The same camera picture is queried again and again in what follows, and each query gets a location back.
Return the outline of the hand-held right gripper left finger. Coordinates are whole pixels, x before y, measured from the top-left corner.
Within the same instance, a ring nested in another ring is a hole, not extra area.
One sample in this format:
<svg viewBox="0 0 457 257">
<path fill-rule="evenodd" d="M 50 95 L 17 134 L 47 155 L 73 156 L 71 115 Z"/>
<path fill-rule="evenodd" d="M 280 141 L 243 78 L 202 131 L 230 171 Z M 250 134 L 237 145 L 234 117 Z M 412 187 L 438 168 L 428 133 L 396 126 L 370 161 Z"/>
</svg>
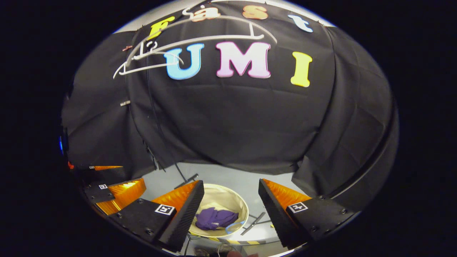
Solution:
<svg viewBox="0 0 457 257">
<path fill-rule="evenodd" d="M 139 197 L 108 220 L 150 247 L 179 252 L 204 194 L 204 182 L 197 180 L 153 201 Z"/>
</svg>

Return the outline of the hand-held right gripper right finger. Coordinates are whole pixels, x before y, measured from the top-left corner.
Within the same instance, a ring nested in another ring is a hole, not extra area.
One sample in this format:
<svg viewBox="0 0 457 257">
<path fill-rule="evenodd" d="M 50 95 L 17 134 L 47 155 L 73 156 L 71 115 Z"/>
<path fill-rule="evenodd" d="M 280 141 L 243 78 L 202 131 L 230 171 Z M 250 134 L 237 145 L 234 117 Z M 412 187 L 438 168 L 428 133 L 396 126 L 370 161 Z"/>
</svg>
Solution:
<svg viewBox="0 0 457 257">
<path fill-rule="evenodd" d="M 258 181 L 258 195 L 282 246 L 288 249 L 320 241 L 356 215 L 329 197 L 309 197 L 264 178 Z"/>
</svg>

